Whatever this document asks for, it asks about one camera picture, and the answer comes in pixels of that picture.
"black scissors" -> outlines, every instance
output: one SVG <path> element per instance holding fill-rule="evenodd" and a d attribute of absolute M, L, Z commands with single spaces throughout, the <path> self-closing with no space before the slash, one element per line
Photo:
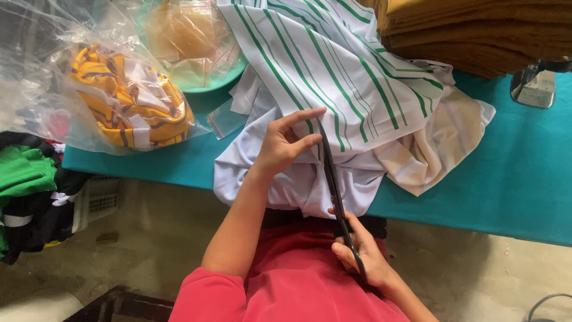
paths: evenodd
<path fill-rule="evenodd" d="M 332 196 L 331 201 L 333 203 L 333 212 L 336 215 L 337 222 L 341 226 L 341 230 L 344 234 L 345 244 L 349 247 L 349 249 L 351 249 L 353 257 L 356 260 L 362 280 L 367 282 L 366 267 L 363 265 L 362 257 L 359 256 L 358 251 L 353 245 L 352 238 L 349 235 L 349 233 L 352 231 L 348 220 L 345 218 L 344 205 L 341 201 L 342 197 L 340 195 L 340 187 L 337 181 L 336 166 L 333 163 L 332 150 L 329 148 L 328 137 L 325 134 L 324 127 L 322 126 L 320 120 L 316 120 L 318 121 L 318 127 L 320 128 L 320 134 L 322 135 L 322 145 L 324 146 L 324 171 L 326 181 L 328 182 L 329 194 Z"/>

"concrete floor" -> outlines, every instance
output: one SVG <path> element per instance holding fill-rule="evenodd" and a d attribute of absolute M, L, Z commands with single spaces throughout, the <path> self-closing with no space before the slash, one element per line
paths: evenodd
<path fill-rule="evenodd" d="M 117 284 L 174 300 L 228 208 L 212 191 L 129 179 L 123 187 L 117 213 L 0 265 L 0 307 L 41 288 L 86 304 Z M 118 242 L 96 244 L 110 232 Z M 572 294 L 572 249 L 402 221 L 389 221 L 388 232 L 391 264 L 440 321 L 523 321 L 545 295 Z M 572 300 L 549 300 L 537 313 L 572 321 Z"/>

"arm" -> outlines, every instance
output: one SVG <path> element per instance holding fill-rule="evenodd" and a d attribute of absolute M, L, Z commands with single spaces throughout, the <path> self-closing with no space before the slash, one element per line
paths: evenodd
<path fill-rule="evenodd" d="M 302 152 L 321 141 L 319 134 L 298 139 L 291 127 L 324 113 L 325 108 L 298 111 L 270 122 L 258 157 L 206 248 L 201 263 L 203 268 L 244 279 L 255 255 L 272 178 L 284 171 Z"/>
<path fill-rule="evenodd" d="M 353 244 L 358 248 L 366 267 L 367 282 L 379 288 L 383 296 L 392 301 L 411 322 L 435 322 L 437 319 L 415 296 L 401 277 L 389 266 L 373 236 L 365 229 L 354 214 L 345 212 L 350 226 Z M 358 270 L 351 250 L 345 246 L 343 238 L 338 237 L 332 245 L 332 251 L 348 270 Z"/>

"table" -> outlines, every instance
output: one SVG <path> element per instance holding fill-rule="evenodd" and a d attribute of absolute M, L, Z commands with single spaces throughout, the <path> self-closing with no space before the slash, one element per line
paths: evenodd
<path fill-rule="evenodd" d="M 384 178 L 367 214 L 572 246 L 572 74 L 557 75 L 557 99 L 550 109 L 513 102 L 510 77 L 454 76 L 459 89 L 496 108 L 481 143 L 420 197 Z M 203 117 L 229 99 L 233 85 L 187 98 Z M 68 147 L 63 166 L 212 189 L 213 161 L 238 133 L 223 140 L 199 136 L 131 156 Z"/>

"red shirt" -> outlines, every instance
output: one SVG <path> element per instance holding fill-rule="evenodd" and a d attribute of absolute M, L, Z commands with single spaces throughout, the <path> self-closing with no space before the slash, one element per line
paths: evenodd
<path fill-rule="evenodd" d="M 263 230 L 244 283 L 197 268 L 183 281 L 169 321 L 408 321 L 342 268 L 332 233 L 313 224 Z"/>

